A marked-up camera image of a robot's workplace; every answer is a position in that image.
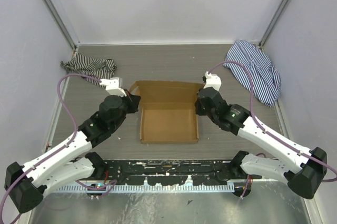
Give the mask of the brown cardboard box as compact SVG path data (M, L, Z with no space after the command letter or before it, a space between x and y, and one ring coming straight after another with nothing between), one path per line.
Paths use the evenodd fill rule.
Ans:
M195 102L203 86L190 82L136 81L129 92L141 97L141 143L197 143L199 127Z

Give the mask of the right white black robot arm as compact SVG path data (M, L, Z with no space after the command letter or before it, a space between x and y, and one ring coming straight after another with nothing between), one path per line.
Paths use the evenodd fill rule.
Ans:
M244 107L229 105L212 87L200 89L195 103L196 114L208 116L221 130L245 138L271 155L260 158L239 151L231 161L232 174L237 179L247 175L271 178L286 184L294 193L312 199L327 173L327 153L316 147L303 147L252 117Z

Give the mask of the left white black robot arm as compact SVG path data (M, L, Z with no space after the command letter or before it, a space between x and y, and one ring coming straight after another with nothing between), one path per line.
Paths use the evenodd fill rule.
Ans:
M38 206L54 190L74 180L105 176L106 163L91 149L111 137L127 114L138 111L140 96L109 95L66 140L34 160L6 169L4 188L19 213Z

